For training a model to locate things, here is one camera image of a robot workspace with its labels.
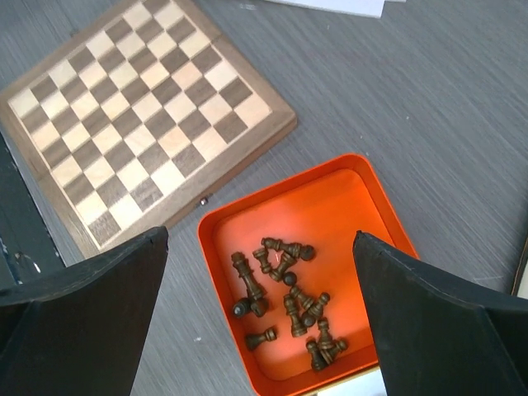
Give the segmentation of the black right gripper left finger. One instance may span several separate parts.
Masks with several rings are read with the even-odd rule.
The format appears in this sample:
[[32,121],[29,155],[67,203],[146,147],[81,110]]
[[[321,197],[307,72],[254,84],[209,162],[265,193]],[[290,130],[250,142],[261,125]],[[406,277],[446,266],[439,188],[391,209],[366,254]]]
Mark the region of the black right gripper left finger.
[[1,291],[3,395],[129,395],[168,255],[153,227]]

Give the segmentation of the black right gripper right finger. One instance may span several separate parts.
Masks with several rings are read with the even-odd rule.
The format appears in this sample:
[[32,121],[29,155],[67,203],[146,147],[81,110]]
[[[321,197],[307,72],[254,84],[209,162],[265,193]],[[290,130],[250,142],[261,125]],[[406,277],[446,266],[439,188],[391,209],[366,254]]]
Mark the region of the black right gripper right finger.
[[525,395],[527,301],[422,262],[370,233],[353,256],[389,395]]

